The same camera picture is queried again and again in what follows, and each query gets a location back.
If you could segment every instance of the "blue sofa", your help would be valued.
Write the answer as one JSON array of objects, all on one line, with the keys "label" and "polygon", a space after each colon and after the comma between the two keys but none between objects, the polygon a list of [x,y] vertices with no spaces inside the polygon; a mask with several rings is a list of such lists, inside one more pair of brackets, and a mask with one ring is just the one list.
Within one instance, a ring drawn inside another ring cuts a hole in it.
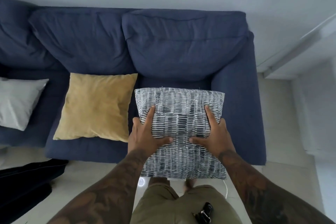
[{"label": "blue sofa", "polygon": [[[225,93],[237,153],[266,162],[253,33],[243,12],[38,7],[0,0],[0,76],[50,79],[25,131],[0,127],[0,144],[45,147],[49,158],[119,162],[127,144],[102,138],[53,140],[69,73],[138,73],[135,88]],[[129,129],[137,116],[129,106]]]}]

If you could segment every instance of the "shorts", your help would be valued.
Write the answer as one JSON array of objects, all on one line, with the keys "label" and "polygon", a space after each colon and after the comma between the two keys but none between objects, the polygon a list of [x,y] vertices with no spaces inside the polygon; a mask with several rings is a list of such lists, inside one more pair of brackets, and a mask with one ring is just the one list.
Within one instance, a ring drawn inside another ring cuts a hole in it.
[{"label": "shorts", "polygon": [[197,186],[179,197],[164,183],[155,183],[146,189],[130,224],[197,223],[193,214],[199,213],[206,202],[213,206],[211,224],[241,224],[235,210],[214,187]]}]

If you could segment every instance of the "patterned pillow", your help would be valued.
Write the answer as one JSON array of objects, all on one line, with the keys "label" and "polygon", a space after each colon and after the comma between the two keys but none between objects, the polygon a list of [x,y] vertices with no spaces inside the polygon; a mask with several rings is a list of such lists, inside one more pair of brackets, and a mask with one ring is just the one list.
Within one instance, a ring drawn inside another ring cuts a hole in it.
[{"label": "patterned pillow", "polygon": [[219,178],[226,170],[204,147],[189,142],[192,136],[208,137],[210,124],[204,110],[208,105],[219,122],[224,93],[208,90],[175,88],[142,88],[135,90],[136,104],[142,123],[155,105],[152,133],[155,138],[171,136],[174,141],[158,149],[146,161],[145,177]]}]

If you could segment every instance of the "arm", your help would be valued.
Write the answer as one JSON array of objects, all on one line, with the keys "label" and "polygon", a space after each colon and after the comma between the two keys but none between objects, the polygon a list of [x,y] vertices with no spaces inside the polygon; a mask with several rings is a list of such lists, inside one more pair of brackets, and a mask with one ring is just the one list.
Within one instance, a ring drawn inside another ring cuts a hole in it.
[{"label": "arm", "polygon": [[190,141],[206,147],[225,166],[253,224],[334,223],[246,163],[235,151],[225,120],[217,124],[209,107],[205,110],[211,125],[210,136],[206,139],[194,137]]},{"label": "arm", "polygon": [[103,179],[80,193],[61,209],[48,224],[120,223],[131,220],[138,180],[147,158],[172,138],[155,139],[152,136],[152,107],[144,124],[133,119],[128,141],[128,154]]}]

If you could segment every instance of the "yellow pillow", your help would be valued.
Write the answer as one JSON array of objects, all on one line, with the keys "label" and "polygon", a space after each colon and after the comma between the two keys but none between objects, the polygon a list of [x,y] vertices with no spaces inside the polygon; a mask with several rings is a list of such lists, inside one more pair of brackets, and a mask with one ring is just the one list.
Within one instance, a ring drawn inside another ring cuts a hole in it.
[{"label": "yellow pillow", "polygon": [[128,140],[128,106],[138,74],[70,74],[54,140],[95,137]]}]

